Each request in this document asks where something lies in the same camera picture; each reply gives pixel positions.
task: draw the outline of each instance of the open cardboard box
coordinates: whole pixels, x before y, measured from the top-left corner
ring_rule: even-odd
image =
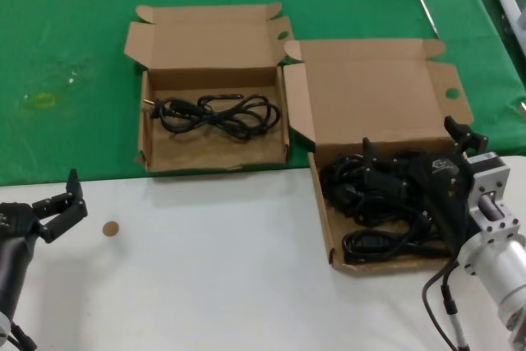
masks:
[[[284,43],[293,38],[290,21],[277,15],[281,5],[137,8],[144,22],[132,22],[124,52],[148,68],[143,99],[178,97],[196,102],[203,95],[255,93],[282,112],[266,135],[234,140],[216,127],[181,135],[164,130],[141,107],[140,161],[146,170],[235,169],[252,164],[284,164],[288,158],[288,117],[278,63]],[[214,110],[238,100],[210,102]]]
[[[345,264],[342,239],[362,227],[324,199],[319,171],[340,155],[361,154],[363,137],[381,155],[451,147],[444,117],[471,123],[473,115],[454,66],[428,60],[445,45],[435,39],[291,40],[285,50],[303,61],[284,67],[288,117],[316,144],[309,162],[330,264],[353,273],[435,266],[437,260],[417,256]]]

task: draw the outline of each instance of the box flap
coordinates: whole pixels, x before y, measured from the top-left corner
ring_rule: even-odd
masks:
[[[150,7],[138,6],[137,15],[151,24],[200,21],[268,21],[281,13],[281,3],[238,6]]]
[[[444,117],[471,123],[473,115],[438,40],[289,41],[284,68],[293,129],[317,145],[447,137]]]
[[[275,67],[293,39],[287,17],[268,6],[139,7],[124,53],[150,69]]]
[[[297,61],[430,59],[445,52],[437,39],[290,40],[285,52]]]

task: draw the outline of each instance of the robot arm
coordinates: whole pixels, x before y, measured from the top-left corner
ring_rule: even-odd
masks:
[[[46,224],[40,220],[56,215]],[[12,325],[24,285],[25,272],[33,258],[38,237],[53,242],[88,215],[75,170],[67,180],[66,193],[38,201],[0,204],[0,346],[9,333],[24,351],[36,349],[18,326]]]
[[[447,117],[445,129],[454,140],[454,147],[446,152],[416,155],[404,170],[413,186],[422,191],[423,205],[452,254],[447,266],[424,287],[424,303],[427,305],[429,286],[444,276],[445,305],[452,302],[454,306],[447,278],[460,266],[469,275],[476,275],[495,301],[501,321],[512,332],[513,350],[525,351],[526,239],[518,233],[519,219],[503,202],[510,168],[497,154],[487,152],[487,138],[473,132],[468,125]],[[474,150],[475,156],[468,158],[464,153],[468,149]],[[367,139],[364,139],[363,153],[371,168],[366,178],[368,185],[403,195],[405,182],[375,169],[373,159],[378,155]],[[443,334],[430,308],[428,312],[451,349],[468,349],[455,314],[456,307],[448,314],[461,340],[458,348]]]

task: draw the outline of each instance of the green table cover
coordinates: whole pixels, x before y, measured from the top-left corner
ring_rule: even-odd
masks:
[[[147,175],[136,164],[140,77],[123,53],[139,4],[281,1],[298,39],[431,38],[418,0],[0,0],[0,184]],[[474,127],[526,152],[524,88],[480,0],[426,0]],[[293,134],[290,167],[307,165]]]

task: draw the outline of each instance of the tangled cables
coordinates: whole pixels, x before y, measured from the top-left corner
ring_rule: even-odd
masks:
[[[209,105],[212,100],[233,99],[241,101],[223,111],[214,111]],[[265,135],[281,118],[278,106],[263,95],[246,98],[243,95],[207,95],[201,96],[197,104],[169,98],[157,100],[153,105],[151,117],[159,118],[164,129],[176,135],[210,124],[240,141],[248,141],[254,136]],[[265,115],[254,111],[256,108],[265,108]],[[184,122],[173,122],[169,118],[178,118]]]
[[[376,170],[396,176],[406,183],[407,194],[404,199],[366,185],[366,166],[361,155],[343,156],[321,170],[324,197],[346,217],[354,218],[357,224],[365,227],[344,236],[342,247],[347,263],[388,261],[403,254],[427,257],[450,255],[444,248],[424,245],[439,238],[422,208],[422,192],[411,183],[399,165],[403,162],[395,161],[397,165],[378,164]],[[396,220],[407,223],[407,232],[372,229]]]

